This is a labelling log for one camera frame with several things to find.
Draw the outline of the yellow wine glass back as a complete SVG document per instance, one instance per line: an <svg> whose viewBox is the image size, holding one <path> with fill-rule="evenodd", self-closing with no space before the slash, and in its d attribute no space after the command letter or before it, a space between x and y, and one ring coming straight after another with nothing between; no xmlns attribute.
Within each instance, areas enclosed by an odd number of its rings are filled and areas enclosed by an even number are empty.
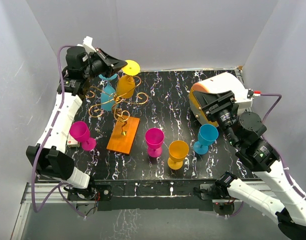
<svg viewBox="0 0 306 240"><path fill-rule="evenodd" d="M118 80L116 93L124 99L129 99L133 96L135 90L135 80L136 76L141 68L140 65L134 60L126 60L127 65L122 68L124 73Z"/></svg>

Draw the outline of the yellow wine glass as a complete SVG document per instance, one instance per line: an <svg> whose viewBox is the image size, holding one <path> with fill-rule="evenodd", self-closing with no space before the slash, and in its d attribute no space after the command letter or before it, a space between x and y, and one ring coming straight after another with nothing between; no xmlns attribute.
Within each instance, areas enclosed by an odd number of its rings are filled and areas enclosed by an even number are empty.
<svg viewBox="0 0 306 240"><path fill-rule="evenodd" d="M169 158L167 164L172 170L179 170L189 153L189 146L182 140L173 141L168 148Z"/></svg>
<svg viewBox="0 0 306 240"><path fill-rule="evenodd" d="M124 99L129 99L133 96L135 90L135 80L136 76L141 68L140 65L134 60L126 60L127 65L122 68L124 73L118 80L116 93Z"/></svg>

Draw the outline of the teal wine glass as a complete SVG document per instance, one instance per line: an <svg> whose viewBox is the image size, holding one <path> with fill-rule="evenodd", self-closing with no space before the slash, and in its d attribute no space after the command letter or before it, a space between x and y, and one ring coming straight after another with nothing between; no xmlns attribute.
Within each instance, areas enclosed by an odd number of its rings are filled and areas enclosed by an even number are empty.
<svg viewBox="0 0 306 240"><path fill-rule="evenodd" d="M111 77L105 77L102 74L99 75L99 78L106 82L106 86L103 88L100 95L100 106L104 111L110 112L115 104L114 94L116 93L116 90L112 87L111 81L115 80L117 77L117 74L114 74Z"/></svg>

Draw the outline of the pink wine glass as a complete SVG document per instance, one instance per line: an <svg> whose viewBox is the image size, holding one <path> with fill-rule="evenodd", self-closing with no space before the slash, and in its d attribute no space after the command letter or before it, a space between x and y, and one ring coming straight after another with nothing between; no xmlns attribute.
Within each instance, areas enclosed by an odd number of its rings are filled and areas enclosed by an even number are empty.
<svg viewBox="0 0 306 240"><path fill-rule="evenodd" d="M150 157L157 158L162 154L164 138L164 132L159 128L154 127L146 131L145 141L147 144L147 153Z"/></svg>
<svg viewBox="0 0 306 240"><path fill-rule="evenodd" d="M74 122L69 134L81 144L84 151L91 151L96 147L96 140L91 137L90 129L84 121Z"/></svg>

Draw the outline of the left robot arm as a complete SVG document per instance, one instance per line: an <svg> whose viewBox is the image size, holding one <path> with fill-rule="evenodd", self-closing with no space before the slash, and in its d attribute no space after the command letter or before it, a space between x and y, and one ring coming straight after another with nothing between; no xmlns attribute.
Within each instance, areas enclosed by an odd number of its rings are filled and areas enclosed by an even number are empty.
<svg viewBox="0 0 306 240"><path fill-rule="evenodd" d="M111 77L127 62L85 44L66 46L65 60L66 67L59 68L60 79L51 116L37 143L27 147L26 156L33 168L33 181L36 175L58 180L79 189L79 194L90 200L97 188L90 183L90 176L66 155L69 130L89 91L90 81L99 75Z"/></svg>

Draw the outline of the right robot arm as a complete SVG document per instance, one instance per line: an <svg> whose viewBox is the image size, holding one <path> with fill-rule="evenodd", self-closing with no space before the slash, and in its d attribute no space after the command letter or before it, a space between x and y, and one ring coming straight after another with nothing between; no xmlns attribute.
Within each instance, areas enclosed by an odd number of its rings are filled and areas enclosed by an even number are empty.
<svg viewBox="0 0 306 240"><path fill-rule="evenodd" d="M200 110L210 122L216 122L229 144L238 151L242 164L255 173L275 194L275 198L245 184L225 172L209 189L226 199L240 199L271 218L291 240L306 240L306 194L291 178L281 155L268 143L267 130L260 116L251 111L238 114L239 105L232 91L207 93L194 91Z"/></svg>

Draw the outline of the blue wine glass right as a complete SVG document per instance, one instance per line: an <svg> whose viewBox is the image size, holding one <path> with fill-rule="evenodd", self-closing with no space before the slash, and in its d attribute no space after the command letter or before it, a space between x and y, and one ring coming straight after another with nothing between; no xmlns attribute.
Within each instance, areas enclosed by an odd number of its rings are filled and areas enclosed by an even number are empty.
<svg viewBox="0 0 306 240"><path fill-rule="evenodd" d="M197 141L193 145L193 150L204 155L208 152L209 146L212 145L219 137L217 128L211 124L204 124L199 128Z"/></svg>

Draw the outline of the yellow wine glass front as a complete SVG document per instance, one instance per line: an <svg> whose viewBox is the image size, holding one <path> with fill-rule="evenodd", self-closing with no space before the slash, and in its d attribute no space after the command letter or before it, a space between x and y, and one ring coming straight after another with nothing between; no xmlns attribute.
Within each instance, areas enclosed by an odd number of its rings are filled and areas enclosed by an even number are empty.
<svg viewBox="0 0 306 240"><path fill-rule="evenodd" d="M172 170L179 170L189 153L189 146L182 140L173 141L168 148L169 158L167 164Z"/></svg>

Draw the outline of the white round drawer cabinet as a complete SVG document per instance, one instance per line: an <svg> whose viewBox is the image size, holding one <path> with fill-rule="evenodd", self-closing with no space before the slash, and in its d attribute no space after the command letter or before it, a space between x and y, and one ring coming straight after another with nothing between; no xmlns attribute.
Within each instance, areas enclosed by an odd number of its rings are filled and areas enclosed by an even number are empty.
<svg viewBox="0 0 306 240"><path fill-rule="evenodd" d="M218 124L216 122L211 122L207 120L207 117L201 110L201 107L198 101L196 100L196 98L194 97L193 92L201 91L205 93L217 94L217 93L232 91L233 93L235 93L235 91L241 89L245 89L242 82L238 80L237 77L235 77L234 75L228 72L224 72L216 76L202 80L200 82L196 82L193 84L189 92L189 103L191 111L201 125L211 124L215 127L218 127ZM237 114L238 115L242 114L246 109L239 109L238 107Z"/></svg>

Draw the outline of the small white red box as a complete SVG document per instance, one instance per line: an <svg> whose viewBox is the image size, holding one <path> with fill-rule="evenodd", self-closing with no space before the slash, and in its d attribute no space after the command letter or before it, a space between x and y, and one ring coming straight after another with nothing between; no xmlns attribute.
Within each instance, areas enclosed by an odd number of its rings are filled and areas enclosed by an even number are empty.
<svg viewBox="0 0 306 240"><path fill-rule="evenodd" d="M67 137L67 146L69 148L79 148L80 143L69 134Z"/></svg>

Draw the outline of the aluminium front rail frame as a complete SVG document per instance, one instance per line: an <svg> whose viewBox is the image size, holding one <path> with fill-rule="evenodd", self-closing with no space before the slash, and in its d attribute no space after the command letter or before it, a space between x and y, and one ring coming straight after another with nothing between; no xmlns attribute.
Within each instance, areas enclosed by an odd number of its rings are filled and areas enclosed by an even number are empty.
<svg viewBox="0 0 306 240"><path fill-rule="evenodd" d="M48 204L64 204L69 200L79 211L83 206L97 206L98 211L126 209L170 210L198 209L212 211L216 204L229 203L235 207L240 199L213 197L198 193L215 183L209 179L164 179L164 180L99 180L93 193L83 199L72 190L57 189L57 182L35 184L35 202L39 206L48 193Z"/></svg>

